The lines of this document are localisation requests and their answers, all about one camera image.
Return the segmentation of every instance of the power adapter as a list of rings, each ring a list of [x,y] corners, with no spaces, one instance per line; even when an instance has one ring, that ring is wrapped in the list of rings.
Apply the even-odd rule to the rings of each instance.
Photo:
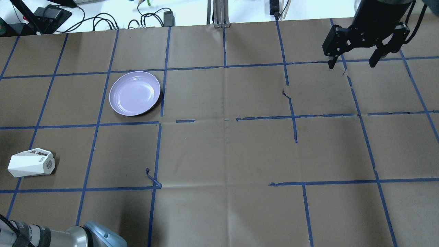
[[[172,11],[163,12],[163,26],[175,26],[175,17]]]
[[[53,22],[58,22],[61,19],[63,12],[59,9],[39,7],[36,9],[34,15],[40,21],[49,20],[49,23],[53,23]]]
[[[280,13],[279,0],[270,0],[270,15],[274,15],[275,18],[278,18],[279,13]]]

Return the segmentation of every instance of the torn tape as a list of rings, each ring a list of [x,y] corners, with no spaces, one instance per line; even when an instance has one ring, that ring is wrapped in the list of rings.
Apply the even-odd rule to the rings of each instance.
[[[146,168],[146,175],[148,176],[148,178],[149,178],[150,180],[153,181],[153,183],[155,183],[155,184],[158,186],[159,189],[162,188],[163,185],[162,185],[160,182],[158,182],[155,178],[153,178],[153,177],[149,174],[149,168]]]

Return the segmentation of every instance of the plate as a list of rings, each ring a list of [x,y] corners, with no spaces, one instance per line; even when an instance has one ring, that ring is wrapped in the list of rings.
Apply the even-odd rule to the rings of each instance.
[[[110,89],[110,105],[124,116],[147,112],[160,96],[157,78],[148,72],[134,71],[121,76]]]

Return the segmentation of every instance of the cable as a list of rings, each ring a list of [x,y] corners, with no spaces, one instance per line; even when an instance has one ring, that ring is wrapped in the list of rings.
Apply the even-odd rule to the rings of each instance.
[[[117,25],[116,19],[114,19],[114,17],[112,15],[110,15],[109,13],[99,13],[97,15],[95,15],[95,17],[98,17],[99,15],[109,15],[111,18],[113,18],[114,24],[116,24],[117,29],[119,29],[119,26]]]
[[[128,29],[130,29],[130,24],[131,24],[132,22],[136,22],[136,23],[137,23],[137,26],[140,26],[139,22],[138,22],[137,20],[133,19],[133,20],[129,21],[129,23],[128,23]]]
[[[279,16],[276,17],[276,20],[279,20],[279,18],[282,16],[282,14],[284,13],[285,9],[287,8],[288,4],[290,3],[290,0],[287,0],[287,4],[285,5],[284,9],[282,10],[281,13],[279,13]]]
[[[0,220],[3,221],[16,235],[17,237],[20,235],[20,230],[18,230],[6,217],[0,214]],[[30,241],[28,247],[35,247]]]
[[[414,35],[416,34],[417,30],[418,30],[419,27],[421,26],[421,22],[422,22],[422,19],[424,18],[424,14],[425,14],[425,11],[426,11],[426,10],[427,10],[427,5],[424,4],[424,6],[422,7],[422,10],[421,10],[421,14],[419,15],[419,19],[417,20],[416,26],[415,26],[415,28],[414,28],[414,30],[413,30],[413,33],[412,33],[412,35],[410,35],[410,37],[404,42],[404,44],[408,44],[408,43],[413,39],[413,37],[414,37]]]
[[[77,28],[79,28],[79,26],[81,26],[81,24],[85,21],[85,11],[84,11],[81,7],[79,7],[79,6],[76,6],[76,7],[77,7],[78,9],[82,10],[82,12],[83,12],[83,19],[82,19],[82,21],[80,21],[80,22],[76,23],[75,25],[69,27],[69,28],[68,28],[67,30],[65,30],[65,31],[58,31],[58,30],[56,30],[56,32],[58,32],[58,33],[67,33],[67,32],[74,31],[74,30],[76,30]]]
[[[95,31],[95,28],[96,28],[97,24],[100,23],[101,21],[106,21],[106,23],[108,24],[108,26],[110,26],[110,30],[113,30],[112,25],[111,25],[112,22],[111,22],[110,20],[108,20],[108,19],[104,19],[104,18],[102,18],[102,19],[100,19],[99,21],[97,21],[96,24],[93,25],[93,31]]]
[[[17,16],[18,21],[19,21],[21,24],[23,24],[22,21],[21,21],[21,19],[18,17],[17,10],[15,9],[15,6],[14,6],[13,4],[12,4],[12,7],[14,8],[14,12],[15,12],[15,15]]]
[[[416,4],[416,0],[413,0],[412,5],[410,6],[409,13],[407,14],[407,17],[406,17],[406,23],[409,23],[410,15],[411,15],[411,12],[413,11],[415,4]]]
[[[65,31],[62,31],[62,32],[57,31],[57,32],[59,32],[59,33],[67,33],[67,32],[71,32],[71,31],[77,29],[77,28],[78,28],[83,22],[88,21],[88,20],[91,20],[91,19],[94,19],[94,18],[104,19],[104,18],[102,18],[102,17],[90,17],[90,18],[84,19],[84,20],[82,20],[82,21],[76,23],[75,25],[69,27],[69,28],[68,28],[67,30],[65,30]]]

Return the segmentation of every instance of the black device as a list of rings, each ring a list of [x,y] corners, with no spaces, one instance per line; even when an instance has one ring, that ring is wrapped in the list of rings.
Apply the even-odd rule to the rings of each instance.
[[[270,0],[270,15],[274,15],[277,18],[280,11],[279,0]]]
[[[163,26],[175,26],[175,17],[172,11],[163,12]]]
[[[71,8],[78,6],[73,0],[51,0],[51,2]],[[22,0],[11,0],[11,3],[29,21],[27,24],[29,28],[42,34],[54,33],[72,15],[71,12],[53,7],[50,4],[45,8],[38,8],[35,13],[32,13]]]
[[[361,0],[352,25],[348,28],[333,25],[323,43],[329,68],[334,68],[338,57],[354,48],[377,47],[369,59],[372,68],[388,53],[398,52],[410,33],[407,23],[400,20],[412,1]],[[391,35],[390,41],[383,44]]]
[[[36,33],[24,23],[8,24],[0,18],[0,37],[35,35]]]

